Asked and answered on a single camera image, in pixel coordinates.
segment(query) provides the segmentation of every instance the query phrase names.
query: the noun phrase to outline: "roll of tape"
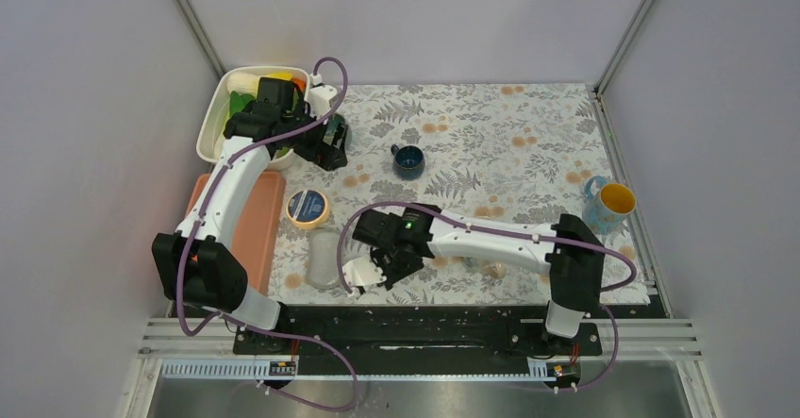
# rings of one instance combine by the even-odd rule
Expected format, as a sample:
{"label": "roll of tape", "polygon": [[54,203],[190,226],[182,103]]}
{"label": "roll of tape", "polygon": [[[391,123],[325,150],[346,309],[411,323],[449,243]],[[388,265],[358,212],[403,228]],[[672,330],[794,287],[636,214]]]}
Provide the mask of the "roll of tape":
{"label": "roll of tape", "polygon": [[300,229],[313,229],[330,217],[327,196],[312,189],[301,190],[286,203],[286,217]]}

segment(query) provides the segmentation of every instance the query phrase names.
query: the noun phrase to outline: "floral tablecloth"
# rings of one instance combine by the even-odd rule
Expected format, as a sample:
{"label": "floral tablecloth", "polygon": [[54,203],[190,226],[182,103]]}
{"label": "floral tablecloth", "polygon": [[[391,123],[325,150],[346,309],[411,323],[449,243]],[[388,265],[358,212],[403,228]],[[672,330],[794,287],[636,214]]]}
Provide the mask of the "floral tablecloth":
{"label": "floral tablecloth", "polygon": [[[340,113],[351,129],[349,164],[325,172],[298,160],[283,172],[285,201],[303,188],[324,192],[332,201],[325,226],[334,229],[366,204],[389,200],[515,223],[554,223],[562,212],[580,215],[586,179],[611,175],[582,84],[352,86]],[[393,143],[423,150],[420,178],[401,181],[394,175]],[[546,277],[513,266],[503,277],[473,273],[455,258],[426,259],[423,270],[388,292],[373,289],[355,299],[341,287],[319,291],[304,280],[308,237],[281,218],[270,276],[273,298],[294,304],[543,305],[550,297]],[[636,259],[627,227],[599,239]],[[357,242],[348,248],[346,260],[367,252]],[[624,264],[607,257],[604,284],[626,275]],[[601,300],[649,303],[641,275]]]}

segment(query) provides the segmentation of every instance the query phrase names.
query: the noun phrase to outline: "cable connector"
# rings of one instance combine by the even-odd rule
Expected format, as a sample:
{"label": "cable connector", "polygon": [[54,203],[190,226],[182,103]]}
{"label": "cable connector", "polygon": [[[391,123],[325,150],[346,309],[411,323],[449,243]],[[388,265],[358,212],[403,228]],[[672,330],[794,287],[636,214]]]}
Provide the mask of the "cable connector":
{"label": "cable connector", "polygon": [[308,78],[311,80],[311,82],[309,83],[310,84],[310,86],[309,86],[310,88],[323,84],[323,76],[322,76],[322,74],[311,74],[311,75],[308,76]]}

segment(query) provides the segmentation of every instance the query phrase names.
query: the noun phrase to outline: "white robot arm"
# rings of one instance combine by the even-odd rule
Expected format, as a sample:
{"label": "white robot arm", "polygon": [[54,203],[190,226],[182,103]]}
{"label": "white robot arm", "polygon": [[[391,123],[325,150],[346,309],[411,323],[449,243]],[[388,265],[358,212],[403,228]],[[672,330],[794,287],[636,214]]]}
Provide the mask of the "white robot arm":
{"label": "white robot arm", "polygon": [[[312,124],[314,115],[331,110],[336,89],[321,84],[317,75],[310,86],[305,93],[306,106],[295,103],[299,90],[291,82],[262,78],[255,104],[228,121],[221,155],[197,203],[174,234],[158,234],[153,241],[153,256],[168,298],[176,297],[180,254],[190,243],[183,278],[185,302],[222,310],[252,326],[275,327],[280,305],[247,285],[247,273],[231,255],[233,234],[250,191],[270,164],[270,151],[290,146],[300,157],[327,170],[347,164],[344,143],[348,126],[339,115],[326,125],[287,136]],[[261,145],[263,140],[275,138],[283,140]],[[198,222],[193,240],[187,241]]]}
{"label": "white robot arm", "polygon": [[[343,266],[344,280],[351,289],[363,292],[374,285],[390,289],[422,269],[422,258],[467,257],[498,260],[550,276],[552,299],[545,328],[552,335],[574,338],[584,315],[599,305],[604,255],[539,240],[540,236],[556,236],[600,244],[578,217],[562,214],[555,225],[509,224],[465,217],[435,206],[416,206],[444,218],[417,209],[406,209],[402,216],[376,210],[360,216],[353,238],[372,250],[369,258],[353,259]],[[529,234],[530,238],[498,234],[504,231]]]}

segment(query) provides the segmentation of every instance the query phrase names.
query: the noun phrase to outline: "dark blue cup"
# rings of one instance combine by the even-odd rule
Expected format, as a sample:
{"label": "dark blue cup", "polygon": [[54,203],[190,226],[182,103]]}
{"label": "dark blue cup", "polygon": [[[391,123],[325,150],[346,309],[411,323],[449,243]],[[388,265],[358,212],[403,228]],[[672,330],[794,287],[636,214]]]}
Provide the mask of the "dark blue cup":
{"label": "dark blue cup", "polygon": [[425,156],[417,146],[399,147],[397,144],[393,144],[392,155],[394,156],[394,172],[401,179],[416,179],[425,170]]}

